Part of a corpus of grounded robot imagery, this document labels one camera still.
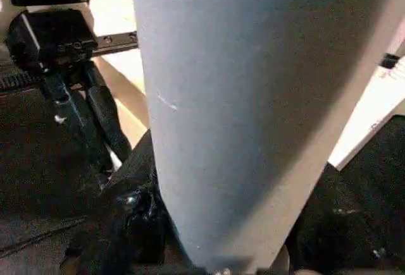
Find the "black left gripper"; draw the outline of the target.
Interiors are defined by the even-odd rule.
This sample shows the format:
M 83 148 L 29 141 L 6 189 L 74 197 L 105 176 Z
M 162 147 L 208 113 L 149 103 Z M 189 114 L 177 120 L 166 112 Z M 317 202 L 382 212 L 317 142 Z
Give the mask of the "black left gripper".
M 95 36 L 75 9 L 23 11 L 11 21 L 4 43 L 11 62 L 1 67 L 2 91 L 28 89 L 52 70 L 72 74 L 74 66 L 93 57 L 138 47 L 136 32 Z M 44 78 L 55 121 L 69 129 L 93 171 L 110 172 L 113 165 L 105 144 L 121 162 L 132 148 L 121 128 L 114 97 L 95 63 L 84 63 L 84 85 L 90 109 L 82 94 L 72 90 L 60 74 Z

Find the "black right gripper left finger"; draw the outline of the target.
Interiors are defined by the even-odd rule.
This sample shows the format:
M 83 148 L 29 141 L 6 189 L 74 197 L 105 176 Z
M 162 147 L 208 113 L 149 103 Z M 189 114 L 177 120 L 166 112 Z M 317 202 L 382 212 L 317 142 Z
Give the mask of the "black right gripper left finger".
M 135 264 L 160 264 L 167 229 L 152 135 L 146 131 L 71 239 L 61 272 L 129 274 Z

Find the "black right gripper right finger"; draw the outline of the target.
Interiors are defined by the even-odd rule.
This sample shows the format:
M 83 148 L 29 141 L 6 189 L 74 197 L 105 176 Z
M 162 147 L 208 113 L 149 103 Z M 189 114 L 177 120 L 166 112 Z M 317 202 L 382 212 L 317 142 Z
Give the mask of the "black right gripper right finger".
M 404 274 L 404 212 L 327 164 L 286 239 L 291 268 Z

